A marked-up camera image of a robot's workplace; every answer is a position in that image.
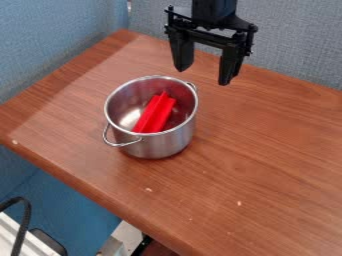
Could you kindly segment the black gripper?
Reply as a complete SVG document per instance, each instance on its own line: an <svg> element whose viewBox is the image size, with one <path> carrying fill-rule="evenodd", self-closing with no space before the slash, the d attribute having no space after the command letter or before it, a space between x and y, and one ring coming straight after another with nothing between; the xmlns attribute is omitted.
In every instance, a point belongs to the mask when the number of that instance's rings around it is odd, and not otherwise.
<svg viewBox="0 0 342 256"><path fill-rule="evenodd" d="M202 27L206 30L234 30L247 34L246 54L253 54L254 35L258 26L236 15L238 0L191 0L190 7L176 7L170 5L166 13L186 20L194 28ZM170 33L170 46L174 66L183 72L194 63L194 41L186 31L172 31ZM218 83L222 86L230 84L232 78L239 74L243 63L245 51L239 45L227 46L222 50L219 62Z"/></svg>

